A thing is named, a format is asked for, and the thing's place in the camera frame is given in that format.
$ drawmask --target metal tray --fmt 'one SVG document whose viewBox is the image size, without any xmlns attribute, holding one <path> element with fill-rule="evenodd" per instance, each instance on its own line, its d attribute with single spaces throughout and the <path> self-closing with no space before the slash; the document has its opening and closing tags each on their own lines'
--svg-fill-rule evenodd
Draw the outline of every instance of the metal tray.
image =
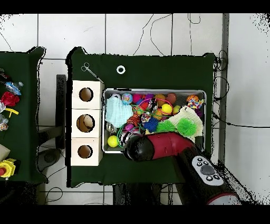
<svg viewBox="0 0 270 224">
<path fill-rule="evenodd" d="M 201 118 L 202 123 L 204 125 L 203 136 L 198 136 L 195 138 L 195 144 L 201 149 L 201 151 L 205 150 L 205 119 L 206 119 L 206 93 L 202 90 L 175 90 L 175 89 L 122 89 L 122 88 L 107 88 L 103 90 L 102 93 L 102 150 L 105 153 L 122 153 L 123 149 L 119 146 L 115 148 L 111 148 L 107 144 L 107 140 L 110 137 L 110 133 L 106 129 L 107 122 L 105 121 L 106 114 L 106 103 L 107 99 L 111 97 L 112 94 L 123 94 L 128 92 L 130 94 L 164 94 L 167 95 L 171 92 L 175 93 L 177 96 L 177 100 L 173 105 L 184 106 L 186 105 L 186 99 L 189 95 L 195 94 L 199 97 L 199 99 L 204 99 L 205 103 L 200 108 L 203 111 L 203 116 Z"/>
</svg>

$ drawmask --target white ring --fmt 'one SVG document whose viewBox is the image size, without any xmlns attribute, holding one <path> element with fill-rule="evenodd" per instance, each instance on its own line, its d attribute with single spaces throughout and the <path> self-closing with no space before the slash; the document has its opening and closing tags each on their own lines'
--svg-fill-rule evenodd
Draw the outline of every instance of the white ring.
<svg viewBox="0 0 270 224">
<path fill-rule="evenodd" d="M 118 72 L 118 74 L 123 74 L 126 71 L 126 69 L 124 68 L 124 66 L 118 66 L 116 68 L 116 71 Z"/>
</svg>

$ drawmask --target green spiky ball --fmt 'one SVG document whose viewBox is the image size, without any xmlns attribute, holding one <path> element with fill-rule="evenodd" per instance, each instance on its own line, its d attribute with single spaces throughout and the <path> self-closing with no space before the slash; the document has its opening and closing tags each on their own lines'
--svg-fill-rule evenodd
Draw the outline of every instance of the green spiky ball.
<svg viewBox="0 0 270 224">
<path fill-rule="evenodd" d="M 159 122 L 156 132 L 175 132 L 176 128 L 169 120 Z"/>
<path fill-rule="evenodd" d="M 181 118 L 177 124 L 177 131 L 183 136 L 192 136 L 196 133 L 197 125 L 193 120 Z"/>
</svg>

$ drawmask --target gray control panel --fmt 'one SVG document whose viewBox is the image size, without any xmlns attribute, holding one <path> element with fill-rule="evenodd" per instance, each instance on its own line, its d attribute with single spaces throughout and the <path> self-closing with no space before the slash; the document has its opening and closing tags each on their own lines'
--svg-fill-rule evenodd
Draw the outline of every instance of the gray control panel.
<svg viewBox="0 0 270 224">
<path fill-rule="evenodd" d="M 202 156 L 195 156 L 192 160 L 192 166 L 205 184 L 211 186 L 220 186 L 224 183 L 223 179 L 218 175 L 206 158 Z"/>
</svg>

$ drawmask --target scissors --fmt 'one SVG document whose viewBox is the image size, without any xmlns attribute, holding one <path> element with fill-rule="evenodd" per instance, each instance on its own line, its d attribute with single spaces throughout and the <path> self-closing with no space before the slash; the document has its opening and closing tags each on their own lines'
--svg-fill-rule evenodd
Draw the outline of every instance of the scissors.
<svg viewBox="0 0 270 224">
<path fill-rule="evenodd" d="M 84 65 L 81 67 L 81 69 L 82 69 L 82 71 L 88 71 L 88 72 L 90 72 L 95 78 L 97 78 L 98 80 L 100 80 L 103 84 L 104 84 L 104 82 L 99 78 L 99 77 L 97 77 L 96 76 L 96 74 L 94 73 L 94 72 L 92 72 L 90 69 L 89 69 L 89 63 L 84 63 Z"/>
</svg>

